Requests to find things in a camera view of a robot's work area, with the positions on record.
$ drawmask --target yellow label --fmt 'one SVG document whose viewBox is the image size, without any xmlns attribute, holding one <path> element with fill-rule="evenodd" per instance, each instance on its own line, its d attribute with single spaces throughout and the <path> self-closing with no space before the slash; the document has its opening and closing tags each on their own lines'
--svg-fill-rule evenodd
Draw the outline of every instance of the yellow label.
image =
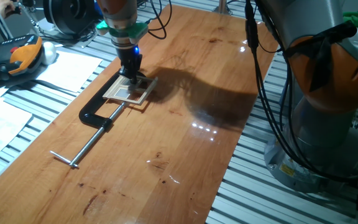
<svg viewBox="0 0 358 224">
<path fill-rule="evenodd" d="M 293 177 L 293 174 L 295 173 L 295 170 L 291 169 L 290 167 L 288 167 L 285 164 L 282 164 L 280 167 L 280 170 L 283 171 L 284 173 L 286 173 L 287 175 Z"/>
</svg>

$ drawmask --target sticker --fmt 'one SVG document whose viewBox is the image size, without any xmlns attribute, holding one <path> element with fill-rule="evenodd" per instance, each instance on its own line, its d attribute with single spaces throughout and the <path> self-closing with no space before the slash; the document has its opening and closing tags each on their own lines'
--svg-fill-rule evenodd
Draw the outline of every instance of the sticker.
<svg viewBox="0 0 358 224">
<path fill-rule="evenodd" d="M 286 175 L 289 175 L 290 177 L 293 177 L 293 174 L 295 173 L 295 170 L 291 169 L 284 163 L 281 164 L 280 170 L 283 171 Z"/>
<path fill-rule="evenodd" d="M 293 177 L 294 179 L 300 180 L 307 183 L 316 183 L 318 177 L 315 176 L 310 170 L 304 168 L 303 166 L 297 164 L 289 156 L 285 156 L 280 170 L 283 171 L 286 175 Z"/>
</svg>

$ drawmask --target end effector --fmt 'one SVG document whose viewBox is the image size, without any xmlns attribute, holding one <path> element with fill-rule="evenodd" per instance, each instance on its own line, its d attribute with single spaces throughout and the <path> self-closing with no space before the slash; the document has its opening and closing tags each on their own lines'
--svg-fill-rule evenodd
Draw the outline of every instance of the end effector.
<svg viewBox="0 0 358 224">
<path fill-rule="evenodd" d="M 139 40 L 147 33 L 148 26 L 136 23 L 136 0 L 97 0 L 104 20 L 109 26 L 111 42 L 121 60 L 120 75 L 136 83 L 142 55 L 139 53 Z"/>
</svg>

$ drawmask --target wooden tabletop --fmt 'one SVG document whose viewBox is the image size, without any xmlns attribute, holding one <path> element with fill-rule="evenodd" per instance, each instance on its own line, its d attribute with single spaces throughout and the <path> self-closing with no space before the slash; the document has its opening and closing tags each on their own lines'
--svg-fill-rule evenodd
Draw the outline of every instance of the wooden tabletop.
<svg viewBox="0 0 358 224">
<path fill-rule="evenodd" d="M 115 59 L 0 176 L 0 223 L 204 223 L 257 97 L 244 24 L 174 6 L 168 37 L 139 44 L 142 71 L 158 77 L 148 102 L 126 108 L 79 169 L 49 153 L 74 158 L 96 132 L 78 113 L 118 70 Z M 273 54 L 258 53 L 266 74 Z"/>
</svg>

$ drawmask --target robotic arm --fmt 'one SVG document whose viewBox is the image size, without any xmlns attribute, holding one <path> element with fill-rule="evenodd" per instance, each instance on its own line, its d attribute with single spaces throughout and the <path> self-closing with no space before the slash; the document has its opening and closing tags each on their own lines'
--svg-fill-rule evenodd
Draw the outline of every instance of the robotic arm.
<svg viewBox="0 0 358 224">
<path fill-rule="evenodd" d="M 255 2 L 288 65 L 289 120 L 281 132 L 255 60 L 259 95 L 275 134 L 265 148 L 269 171 L 301 192 L 337 191 L 341 182 L 358 181 L 358 130 L 349 128 L 358 109 L 358 29 L 343 23 L 339 0 Z M 246 17 L 256 56 L 259 42 L 249 0 Z M 304 96 L 293 114 L 292 73 Z"/>
</svg>

